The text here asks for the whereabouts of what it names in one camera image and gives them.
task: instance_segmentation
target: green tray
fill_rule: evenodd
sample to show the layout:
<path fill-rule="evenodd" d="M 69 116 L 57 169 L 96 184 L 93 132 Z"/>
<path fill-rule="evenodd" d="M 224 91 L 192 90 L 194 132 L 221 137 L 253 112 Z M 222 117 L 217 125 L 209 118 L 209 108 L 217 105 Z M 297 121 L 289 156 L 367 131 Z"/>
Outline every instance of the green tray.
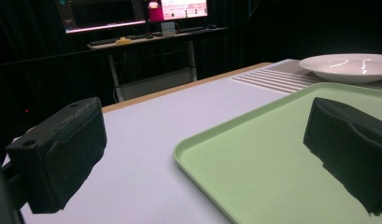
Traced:
<path fill-rule="evenodd" d="M 382 223 L 303 144 L 315 97 L 382 120 L 382 91 L 319 83 L 181 141 L 176 162 L 234 223 Z"/>

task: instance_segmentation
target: white tabletop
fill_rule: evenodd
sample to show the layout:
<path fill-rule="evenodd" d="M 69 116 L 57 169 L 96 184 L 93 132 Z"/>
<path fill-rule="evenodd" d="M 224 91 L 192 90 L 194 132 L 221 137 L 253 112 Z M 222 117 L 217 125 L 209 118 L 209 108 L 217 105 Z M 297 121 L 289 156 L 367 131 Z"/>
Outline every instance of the white tabletop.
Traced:
<path fill-rule="evenodd" d="M 230 223 L 177 167 L 173 149 L 184 138 L 283 96 L 227 77 L 107 112 L 105 155 L 80 190 L 56 214 L 33 215 L 26 204 L 24 220 Z"/>

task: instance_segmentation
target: desk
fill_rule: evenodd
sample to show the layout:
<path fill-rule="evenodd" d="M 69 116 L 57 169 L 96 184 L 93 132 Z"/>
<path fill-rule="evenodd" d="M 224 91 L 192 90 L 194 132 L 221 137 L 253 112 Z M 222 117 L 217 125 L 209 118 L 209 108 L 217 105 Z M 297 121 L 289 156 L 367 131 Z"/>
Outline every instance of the desk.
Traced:
<path fill-rule="evenodd" d="M 284 68 L 304 72 L 296 63 L 257 64 L 105 107 L 104 157 L 63 211 L 33 215 L 25 205 L 26 223 L 230 223 L 181 172 L 173 149 L 184 138 L 289 94 L 235 77 Z"/>
<path fill-rule="evenodd" d="M 213 30 L 199 31 L 198 33 L 214 34 L 216 32 L 221 32 L 221 31 L 225 31 L 225 30 L 227 30 L 227 29 L 226 28 L 217 28 L 217 29 L 213 29 Z M 192 33 L 189 33 L 189 34 L 184 33 L 184 34 L 178 34 L 178 35 L 170 36 L 170 37 L 155 36 L 151 39 L 146 39 L 146 38 L 136 39 L 136 40 L 132 40 L 131 43 L 126 44 L 126 46 L 143 47 L 146 44 L 158 45 L 158 44 L 162 43 L 162 40 L 176 41 L 177 39 L 182 38 L 184 36 L 193 36 L 193 34 Z M 119 46 L 122 46 L 122 45 L 112 43 L 112 44 L 105 44 L 105 45 L 98 45 L 98 46 L 89 46 L 89 48 L 91 48 L 91 49 L 112 49 L 112 48 L 116 48 Z M 190 75 L 189 78 L 177 78 L 177 80 L 175 80 L 173 78 L 170 79 L 170 77 L 166 76 L 166 79 L 163 82 L 167 83 L 167 82 L 170 82 L 170 80 L 172 80 L 173 83 L 161 84 L 163 86 L 158 88 L 158 89 L 167 89 L 168 87 L 174 87 L 174 86 L 184 84 L 188 81 L 196 81 L 197 80 L 196 63 L 194 60 L 194 50 L 193 50 L 193 40 L 192 39 L 187 40 L 187 51 L 188 51 L 188 58 L 189 58 L 189 65 L 188 65 L 188 70 L 189 70 L 189 75 Z M 118 101 L 122 102 L 125 100 L 126 97 L 123 94 L 123 88 L 124 87 L 120 84 L 120 81 L 118 78 L 113 54 L 108 55 L 108 60 L 109 60 L 109 67 L 111 70 L 111 75 L 112 75 L 112 78 L 114 81 L 115 93 L 118 97 Z M 170 75 L 168 75 L 168 74 L 167 75 L 171 76 L 171 77 L 182 76 L 183 73 L 184 73 L 183 70 L 180 70 L 180 71 L 173 72 Z"/>

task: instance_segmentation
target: computer monitor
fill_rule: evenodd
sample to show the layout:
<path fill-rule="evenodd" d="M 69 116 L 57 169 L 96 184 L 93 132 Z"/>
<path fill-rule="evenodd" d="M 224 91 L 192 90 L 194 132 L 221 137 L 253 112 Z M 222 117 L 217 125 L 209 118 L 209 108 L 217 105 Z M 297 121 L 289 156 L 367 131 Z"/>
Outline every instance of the computer monitor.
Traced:
<path fill-rule="evenodd" d="M 146 23 L 143 0 L 56 0 L 67 34 Z"/>
<path fill-rule="evenodd" d="M 148 21 L 174 21 L 206 17 L 207 0 L 145 0 Z"/>

